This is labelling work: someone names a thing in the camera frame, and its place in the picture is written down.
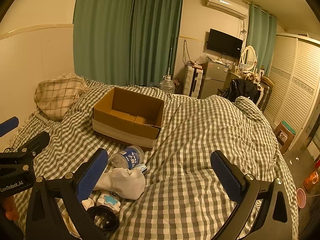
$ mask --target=white cloth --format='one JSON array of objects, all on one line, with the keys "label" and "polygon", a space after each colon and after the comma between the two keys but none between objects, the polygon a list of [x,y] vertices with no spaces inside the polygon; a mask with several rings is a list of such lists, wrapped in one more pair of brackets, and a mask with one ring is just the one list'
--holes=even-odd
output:
[{"label": "white cloth", "polygon": [[137,200],[146,187],[146,179],[141,170],[115,168],[103,173],[93,190],[105,189],[117,193],[122,198]]}]

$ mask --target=orange object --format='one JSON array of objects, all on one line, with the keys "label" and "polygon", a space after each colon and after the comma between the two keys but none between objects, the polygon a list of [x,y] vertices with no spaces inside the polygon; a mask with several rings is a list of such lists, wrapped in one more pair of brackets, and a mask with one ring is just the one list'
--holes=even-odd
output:
[{"label": "orange object", "polygon": [[318,183],[319,175],[318,172],[314,171],[308,178],[303,182],[304,187],[307,192],[310,192],[312,188]]}]

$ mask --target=stool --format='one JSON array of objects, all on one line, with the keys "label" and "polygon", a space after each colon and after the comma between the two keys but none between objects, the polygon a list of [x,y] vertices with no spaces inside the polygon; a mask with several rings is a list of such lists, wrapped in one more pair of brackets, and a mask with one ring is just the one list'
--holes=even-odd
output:
[{"label": "stool", "polygon": [[278,143],[282,146],[280,152],[284,155],[292,143],[296,131],[286,121],[282,121],[274,130],[274,133]]}]

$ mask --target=floor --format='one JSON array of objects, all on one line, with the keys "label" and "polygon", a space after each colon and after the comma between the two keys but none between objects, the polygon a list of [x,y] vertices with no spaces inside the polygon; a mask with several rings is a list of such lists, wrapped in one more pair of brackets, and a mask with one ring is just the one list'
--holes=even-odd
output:
[{"label": "floor", "polygon": [[[306,192],[303,181],[316,170],[314,167],[315,161],[310,153],[307,149],[292,150],[284,155],[284,159],[290,169],[296,188],[302,188]],[[315,186],[310,193],[306,192],[307,196],[316,194],[320,194],[320,186]],[[307,197],[306,206],[303,209],[299,209],[299,234],[310,222],[310,212],[317,201],[320,201],[320,196]]]}]

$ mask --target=gingham bedsheet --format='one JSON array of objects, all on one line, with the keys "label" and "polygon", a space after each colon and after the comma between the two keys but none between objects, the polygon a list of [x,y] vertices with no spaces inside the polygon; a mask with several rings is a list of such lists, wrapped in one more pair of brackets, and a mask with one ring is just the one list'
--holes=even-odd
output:
[{"label": "gingham bedsheet", "polygon": [[[92,107],[113,86],[86,80],[87,92],[67,112],[62,122],[49,126],[29,117],[11,141],[17,149],[45,130],[50,144],[34,159],[36,176],[61,178],[74,172],[99,148],[109,155],[124,145],[100,138],[92,129]],[[290,203],[293,235],[298,232],[296,188],[282,158],[268,121],[252,101],[240,97],[235,104],[218,96],[199,100],[175,96],[157,88],[128,86],[125,89],[165,101],[163,128],[152,151],[145,153],[147,186],[136,201],[122,200],[120,227],[112,239],[211,239],[231,214],[230,201],[211,169],[210,154],[221,150],[231,163],[259,180],[284,181]],[[108,164],[106,171],[112,169]],[[31,190],[15,196],[19,226],[25,230]],[[62,201],[58,202],[61,210]],[[256,202],[241,237],[259,210]]]}]

